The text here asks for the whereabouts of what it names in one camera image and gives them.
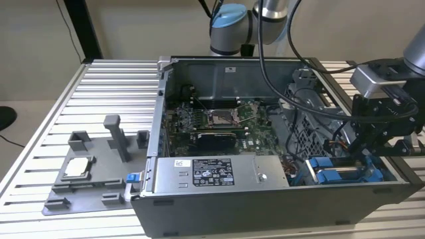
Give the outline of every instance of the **metal grating surface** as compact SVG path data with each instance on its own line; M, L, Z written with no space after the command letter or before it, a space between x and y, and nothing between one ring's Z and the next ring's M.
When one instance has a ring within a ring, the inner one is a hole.
M328 70L345 62L322 62ZM334 75L352 96L352 73ZM105 114L120 114L127 133L151 128L156 95L156 62L97 60L81 68L47 120L13 165L0 189L0 238L120 238L143 239L143 228L132 209L60 215L41 214L51 184L68 151L73 130L92 137L108 136L101 123ZM425 180L425 159L408 158ZM405 202L382 206L354 226L334 226L272 232L213 235L206 238L396 239L425 238L425 191Z

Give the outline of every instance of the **blue latch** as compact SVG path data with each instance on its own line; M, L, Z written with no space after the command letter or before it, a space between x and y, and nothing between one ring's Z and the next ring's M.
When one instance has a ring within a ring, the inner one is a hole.
M140 173L129 173L127 175L127 183L139 183L140 182Z
M324 170L316 174L318 183L326 183L341 180L337 170Z
M313 168L316 167L333 167L333 163L329 157L312 157L310 165Z

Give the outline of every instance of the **wire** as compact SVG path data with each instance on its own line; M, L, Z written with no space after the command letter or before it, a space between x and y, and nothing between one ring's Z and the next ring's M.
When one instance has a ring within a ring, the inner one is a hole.
M8 142L8 143L11 143L11 144L15 144L16 146L19 146L19 147L23 147L23 148L25 148L25 146L24 145L21 145L21 144L19 144L19 143L15 143L15 142L12 142L11 140L8 140L3 135L0 135L0 138L3 138L4 140L5 140L5 142Z
M340 127L337 128L337 130L333 132L332 141L336 141L337 136L338 136L338 134L341 134L341 130L342 130L344 126L346 125L346 123L348 123L348 121L344 121L342 124L340 125Z
M310 107L304 106L301 103L296 102L294 100L292 100L290 98L288 98L286 96L284 96L280 91L274 88L266 71L265 71L265 62L264 62L264 49L262 49L262 8L258 7L258 31L257 31L257 37L258 37L258 61L260 61L260 68L261 68L261 73L262 73L262 77L264 77L264 81L268 85L268 87L272 89L272 91L294 107L297 107L300 110L316 115L316 116L321 116L325 118L330 118L334 120L348 120L348 121L357 121L357 122L362 122L362 123L377 123L377 122L390 122L390 121L397 121L405 118L409 118L410 116L414 116L418 113L418 107L417 105L413 105L413 109L405 113L401 113L398 115L390 115L390 116L378 116L378 117L369 117L369 116L345 116L345 115L337 115L337 114L332 114L320 110L316 110Z
M289 43L289 46L290 46L290 49L293 51L293 54L296 55L296 57L300 59L300 61L309 67L312 68L313 70L318 71L320 73L324 73L324 74L336 74L336 73L342 73L345 71L349 71L349 70L353 70L358 65L366 65L366 64L370 64L376 61L381 61L381 59L377 59L377 60L372 60L372 61L366 61L366 62L362 62L360 64L356 64L353 66L349 66L346 68L342 68L340 70L334 70L334 71L326 71L326 70L322 70L320 68L317 68L316 66L313 66L305 59L304 57L300 55L294 45L293 45L293 42L292 42L292 34L290 34L290 27L292 27L292 20L293 20L293 16L294 16L294 13L297 11L297 8L300 6L300 3L301 3L301 0L297 1L297 3L294 4L293 6L293 10L292 10L292 14L289 16L289 19L288 19L288 43Z
M224 0L218 0L218 1L216 0L214 3L213 3L212 18L210 18L210 36L212 36L213 20L214 20L214 17L217 16L217 14L218 14L218 11L221 9L222 3L224 3Z
M208 5L205 3L205 0L198 0L198 2L200 2L201 6L204 8L206 16L210 18L212 17L212 13L210 13L210 10L208 9Z
M73 46L75 52L77 53L79 62L80 62L80 64L81 64L81 63L83 63L83 62L81 62L81 56L80 56L77 47L75 46L75 42L73 42L73 39L72 39L71 28L69 28L69 25L68 25L68 23L67 23L65 16L64 16L64 13L63 13L63 11L61 11L61 8L60 8L59 1L57 1L57 0L56 0L56 4L57 4L59 11L60 11L61 19L64 19L64 22L65 22L65 25L67 25L67 28L68 28L68 33L69 33L69 38L71 38L72 46Z

